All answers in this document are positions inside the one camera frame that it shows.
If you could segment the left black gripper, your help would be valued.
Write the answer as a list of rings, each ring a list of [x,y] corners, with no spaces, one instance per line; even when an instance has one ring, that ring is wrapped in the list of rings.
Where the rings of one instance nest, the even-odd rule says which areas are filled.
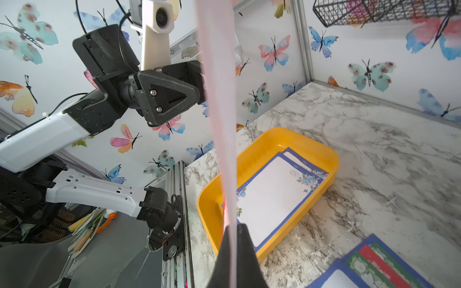
[[[73,41],[73,48],[96,84],[96,90],[64,110],[90,135],[111,128],[127,109],[149,126],[161,126],[205,102],[199,61],[133,71],[138,59],[118,25],[105,26]]]

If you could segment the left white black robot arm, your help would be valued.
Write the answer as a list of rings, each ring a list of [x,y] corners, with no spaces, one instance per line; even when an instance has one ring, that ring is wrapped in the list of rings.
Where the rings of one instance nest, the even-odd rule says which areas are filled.
[[[1,203],[10,208],[40,202],[74,203],[122,212],[146,222],[148,246],[170,260],[186,248],[183,199],[155,187],[126,187],[68,168],[55,153],[111,128],[133,109],[147,126],[173,129],[174,118],[205,100],[198,61],[173,64],[173,25],[143,24],[137,58],[119,25],[73,41],[96,89],[76,103],[8,136],[1,143]]]

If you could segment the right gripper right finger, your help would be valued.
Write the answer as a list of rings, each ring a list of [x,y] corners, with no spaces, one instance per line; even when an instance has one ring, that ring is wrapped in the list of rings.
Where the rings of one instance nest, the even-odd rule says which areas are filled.
[[[237,288],[268,288],[245,224],[237,225]]]

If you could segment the green floral stationery paper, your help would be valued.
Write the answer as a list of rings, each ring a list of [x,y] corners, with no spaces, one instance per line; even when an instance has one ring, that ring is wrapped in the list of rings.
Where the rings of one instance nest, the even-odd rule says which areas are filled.
[[[346,264],[370,288],[395,288],[395,285],[359,252],[354,252],[346,260]]]
[[[386,262],[386,264],[403,277],[412,286],[412,288],[432,288],[432,285],[417,274],[415,270],[407,265],[402,259],[398,259],[397,254],[391,254],[388,249],[380,245],[378,242],[373,242],[369,246],[381,259]]]

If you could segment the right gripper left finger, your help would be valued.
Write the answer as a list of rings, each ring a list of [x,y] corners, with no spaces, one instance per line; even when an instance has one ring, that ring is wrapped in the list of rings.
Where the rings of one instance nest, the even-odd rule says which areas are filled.
[[[230,288],[231,245],[229,227],[224,230],[222,243],[207,288]]]

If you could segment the red stationery paper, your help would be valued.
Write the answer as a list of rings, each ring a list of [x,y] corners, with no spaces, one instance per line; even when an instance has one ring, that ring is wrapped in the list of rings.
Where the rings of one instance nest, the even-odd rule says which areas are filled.
[[[412,286],[403,277],[386,264],[386,262],[381,259],[369,246],[364,245],[361,247],[359,253],[397,288],[412,288]]]
[[[237,151],[235,30],[231,1],[195,1],[202,49],[206,100],[224,195],[224,239],[229,242],[226,264],[229,287],[237,286]]]

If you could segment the yellow plastic storage tray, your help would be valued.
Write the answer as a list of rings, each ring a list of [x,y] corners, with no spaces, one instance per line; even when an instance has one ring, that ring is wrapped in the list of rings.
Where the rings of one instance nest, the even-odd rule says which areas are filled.
[[[237,222],[263,261],[333,184],[333,149],[286,128],[272,128],[237,156]]]

